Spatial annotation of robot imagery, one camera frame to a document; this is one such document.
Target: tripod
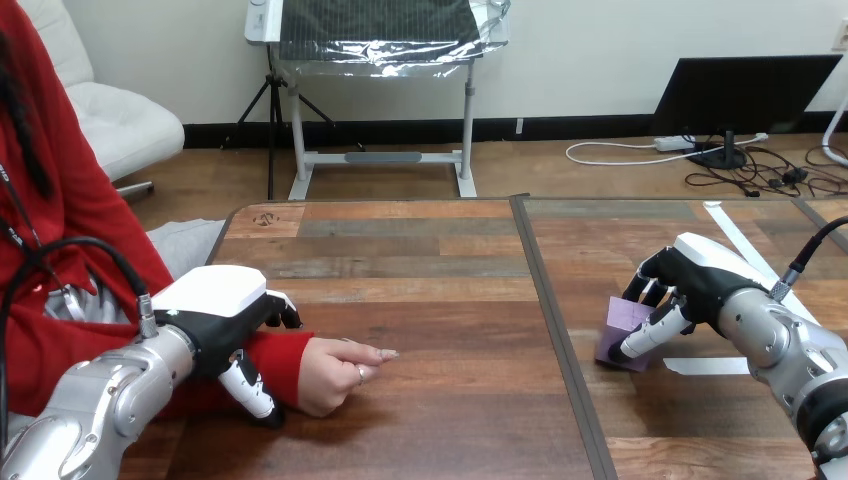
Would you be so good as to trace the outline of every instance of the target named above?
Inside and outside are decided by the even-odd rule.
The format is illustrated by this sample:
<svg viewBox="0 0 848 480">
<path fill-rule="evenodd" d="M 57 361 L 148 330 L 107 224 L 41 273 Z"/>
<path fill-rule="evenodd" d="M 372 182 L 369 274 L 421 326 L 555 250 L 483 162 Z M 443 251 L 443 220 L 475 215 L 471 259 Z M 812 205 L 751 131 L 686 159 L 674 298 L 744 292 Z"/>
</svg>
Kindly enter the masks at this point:
<svg viewBox="0 0 848 480">
<path fill-rule="evenodd" d="M 253 107 L 259 102 L 259 99 L 262 98 L 262 95 L 265 93 L 265 90 L 268 87 L 271 87 L 271 114 L 268 123 L 268 200 L 274 199 L 274 135 L 275 130 L 282 130 L 283 127 L 283 108 L 280 104 L 280 87 L 289 88 L 288 82 L 277 73 L 277 70 L 274 68 L 274 64 L 271 61 L 271 46 L 266 46 L 266 53 L 268 56 L 268 69 L 271 73 L 265 75 L 265 83 L 262 84 L 262 87 L 256 93 L 256 96 L 253 97 L 253 100 L 250 102 L 250 105 L 247 106 L 247 109 L 242 113 L 241 118 L 239 118 L 238 123 L 236 124 L 236 130 L 232 135 L 227 136 L 224 139 L 224 143 L 221 145 L 221 149 L 227 149 L 233 147 L 235 143 L 236 135 L 238 135 L 239 131 L 241 131 L 244 126 L 244 121 L 250 112 L 253 110 Z M 328 117 L 324 112 L 322 112 L 318 107 L 315 106 L 314 103 L 310 102 L 308 98 L 303 95 L 298 94 L 298 99 L 304 103 L 310 110 L 315 112 L 319 117 L 321 117 L 327 125 L 330 126 L 333 132 L 339 132 L 344 137 L 348 139 L 348 141 L 356 145 L 356 148 L 359 149 L 360 152 L 365 151 L 365 147 L 362 146 L 361 143 L 352 139 L 349 135 L 344 133 L 344 130 L 340 129 L 338 124 L 333 121 L 330 117 Z"/>
</svg>

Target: computer monitor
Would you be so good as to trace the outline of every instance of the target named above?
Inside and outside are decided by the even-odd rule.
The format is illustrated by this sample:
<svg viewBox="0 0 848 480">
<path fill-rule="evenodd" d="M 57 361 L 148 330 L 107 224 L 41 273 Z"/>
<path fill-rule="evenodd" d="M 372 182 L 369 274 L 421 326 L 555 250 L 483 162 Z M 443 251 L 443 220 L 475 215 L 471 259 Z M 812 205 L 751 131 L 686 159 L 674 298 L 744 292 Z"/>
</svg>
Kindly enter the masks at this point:
<svg viewBox="0 0 848 480">
<path fill-rule="evenodd" d="M 654 113 L 655 135 L 719 135 L 725 148 L 689 157 L 738 168 L 736 134 L 790 131 L 842 55 L 681 58 Z"/>
</svg>

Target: wooden table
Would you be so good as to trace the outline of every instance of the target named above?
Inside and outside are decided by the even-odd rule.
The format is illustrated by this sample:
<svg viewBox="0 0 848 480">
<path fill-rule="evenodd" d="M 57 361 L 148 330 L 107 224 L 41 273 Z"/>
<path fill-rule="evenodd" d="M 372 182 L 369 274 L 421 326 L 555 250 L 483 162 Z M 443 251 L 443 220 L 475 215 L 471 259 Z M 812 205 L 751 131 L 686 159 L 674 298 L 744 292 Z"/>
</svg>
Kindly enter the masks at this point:
<svg viewBox="0 0 848 480">
<path fill-rule="evenodd" d="M 799 205 L 722 203 L 777 271 L 815 232 L 816 213 L 830 219 L 848 207 Z M 684 231 L 732 248 L 700 201 L 513 197 L 239 210 L 215 263 L 262 270 L 318 335 L 396 348 L 401 358 L 327 419 L 291 414 L 280 431 L 251 427 L 237 413 L 153 425 L 121 478 L 812 477 L 809 454 L 767 387 L 663 366 L 662 357 L 738 355 L 709 328 L 661 347 L 645 373 L 594 363 L 609 297 Z M 845 336 L 846 287 L 848 255 L 827 240 L 795 290 L 822 325 Z"/>
</svg>

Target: black hair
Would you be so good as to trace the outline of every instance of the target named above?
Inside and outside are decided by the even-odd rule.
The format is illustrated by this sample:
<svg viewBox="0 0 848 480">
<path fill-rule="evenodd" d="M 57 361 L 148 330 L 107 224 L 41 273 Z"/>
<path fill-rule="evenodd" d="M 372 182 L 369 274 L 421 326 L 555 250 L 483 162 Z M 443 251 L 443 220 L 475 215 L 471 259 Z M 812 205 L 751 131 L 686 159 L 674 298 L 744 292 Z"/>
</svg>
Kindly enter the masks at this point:
<svg viewBox="0 0 848 480">
<path fill-rule="evenodd" d="M 41 196 L 49 198 L 53 195 L 53 184 L 50 183 L 50 178 L 38 161 L 32 146 L 32 132 L 27 124 L 27 108 L 19 95 L 18 83 L 10 72 L 10 62 L 9 40 L 0 32 L 0 108 L 5 108 L 12 119 L 29 178 L 35 183 Z"/>
</svg>

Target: wall outlet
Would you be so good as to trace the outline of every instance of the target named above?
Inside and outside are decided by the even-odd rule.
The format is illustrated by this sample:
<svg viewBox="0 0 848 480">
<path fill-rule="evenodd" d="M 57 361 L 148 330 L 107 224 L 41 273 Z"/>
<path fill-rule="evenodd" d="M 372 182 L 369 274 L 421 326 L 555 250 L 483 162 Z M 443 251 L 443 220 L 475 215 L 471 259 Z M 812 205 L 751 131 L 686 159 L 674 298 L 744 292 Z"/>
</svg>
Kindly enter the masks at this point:
<svg viewBox="0 0 848 480">
<path fill-rule="evenodd" d="M 842 20 L 836 40 L 833 41 L 833 49 L 839 51 L 848 50 L 848 18 Z"/>
</svg>

